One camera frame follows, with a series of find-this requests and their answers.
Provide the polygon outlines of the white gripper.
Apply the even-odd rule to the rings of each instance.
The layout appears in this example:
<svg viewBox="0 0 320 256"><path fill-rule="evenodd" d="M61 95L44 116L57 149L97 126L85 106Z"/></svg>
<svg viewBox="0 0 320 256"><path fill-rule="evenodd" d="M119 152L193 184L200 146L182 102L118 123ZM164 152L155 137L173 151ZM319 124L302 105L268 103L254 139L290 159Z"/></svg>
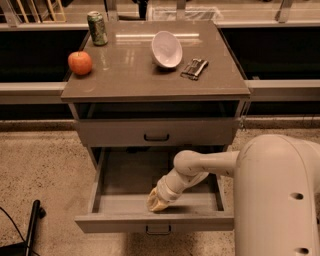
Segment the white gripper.
<svg viewBox="0 0 320 256"><path fill-rule="evenodd" d="M174 192L169 188L165 178L162 177L157 182L156 188L151 190L147 199L147 207L151 212L159 212L166 209L169 203L175 202L180 196L180 193Z"/></svg>

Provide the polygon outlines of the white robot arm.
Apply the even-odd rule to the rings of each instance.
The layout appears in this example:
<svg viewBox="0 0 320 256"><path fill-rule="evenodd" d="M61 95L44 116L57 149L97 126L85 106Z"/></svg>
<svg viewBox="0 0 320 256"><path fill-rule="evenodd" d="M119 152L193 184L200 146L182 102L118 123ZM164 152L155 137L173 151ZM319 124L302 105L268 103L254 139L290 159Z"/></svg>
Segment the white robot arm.
<svg viewBox="0 0 320 256"><path fill-rule="evenodd" d="M148 209L166 209L210 173L233 178L236 256L320 256L319 144L270 134L239 151L181 151L150 192Z"/></svg>

